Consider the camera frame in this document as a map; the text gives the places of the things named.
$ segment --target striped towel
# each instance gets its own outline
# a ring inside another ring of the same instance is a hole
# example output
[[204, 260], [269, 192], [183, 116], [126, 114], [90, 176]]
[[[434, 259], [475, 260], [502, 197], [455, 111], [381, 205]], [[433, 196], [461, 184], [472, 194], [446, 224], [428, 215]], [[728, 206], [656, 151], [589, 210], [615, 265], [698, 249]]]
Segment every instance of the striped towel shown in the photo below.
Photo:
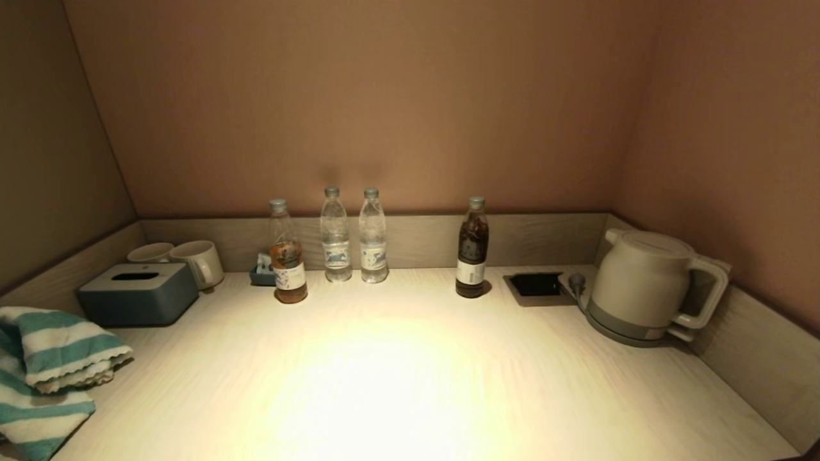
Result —
[[82, 318], [0, 308], [0, 439], [33, 461], [50, 459], [94, 411], [76, 387], [108, 382], [131, 348]]

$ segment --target brown tea bottle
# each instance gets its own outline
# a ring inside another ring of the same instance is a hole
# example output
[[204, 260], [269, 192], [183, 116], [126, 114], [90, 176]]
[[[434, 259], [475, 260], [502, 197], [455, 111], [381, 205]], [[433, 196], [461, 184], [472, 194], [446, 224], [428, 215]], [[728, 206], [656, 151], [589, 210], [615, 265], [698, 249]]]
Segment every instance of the brown tea bottle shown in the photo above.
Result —
[[490, 227], [484, 213], [484, 197], [470, 197], [470, 209], [458, 232], [458, 268], [456, 293], [465, 298], [478, 298], [484, 293], [484, 268]]
[[308, 296], [302, 244], [296, 236], [294, 220], [284, 199], [273, 199], [268, 229], [268, 251], [276, 274], [276, 298], [285, 304], [298, 303]]

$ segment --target tissue box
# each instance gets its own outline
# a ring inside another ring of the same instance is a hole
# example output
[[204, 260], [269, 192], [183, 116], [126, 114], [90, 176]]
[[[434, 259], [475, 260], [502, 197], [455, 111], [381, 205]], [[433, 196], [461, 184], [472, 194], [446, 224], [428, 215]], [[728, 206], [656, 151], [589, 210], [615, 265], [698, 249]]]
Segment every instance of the tissue box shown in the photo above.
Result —
[[117, 264], [77, 290], [89, 320], [102, 326], [162, 326], [199, 297], [188, 264]]
[[257, 274], [256, 266], [251, 267], [251, 285], [276, 286], [276, 274]]

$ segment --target countertop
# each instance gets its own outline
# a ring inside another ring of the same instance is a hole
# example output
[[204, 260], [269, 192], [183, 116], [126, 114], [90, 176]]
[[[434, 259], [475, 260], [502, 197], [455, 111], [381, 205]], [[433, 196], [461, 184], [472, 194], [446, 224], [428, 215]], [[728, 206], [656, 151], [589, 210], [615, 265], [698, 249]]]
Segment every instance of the countertop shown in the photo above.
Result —
[[519, 307], [491, 267], [378, 285], [307, 274], [300, 304], [228, 274], [173, 326], [114, 330], [135, 360], [56, 461], [681, 459], [797, 452], [681, 342], [637, 349], [575, 306]]

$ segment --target kettle lid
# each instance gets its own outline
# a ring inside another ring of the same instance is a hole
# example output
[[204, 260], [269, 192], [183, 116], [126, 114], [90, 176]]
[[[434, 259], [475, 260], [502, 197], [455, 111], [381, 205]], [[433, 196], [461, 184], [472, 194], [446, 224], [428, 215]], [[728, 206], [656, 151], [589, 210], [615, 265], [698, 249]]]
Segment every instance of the kettle lid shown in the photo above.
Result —
[[623, 243], [634, 249], [668, 258], [691, 258], [695, 253], [688, 244], [668, 235], [634, 230], [623, 234]]

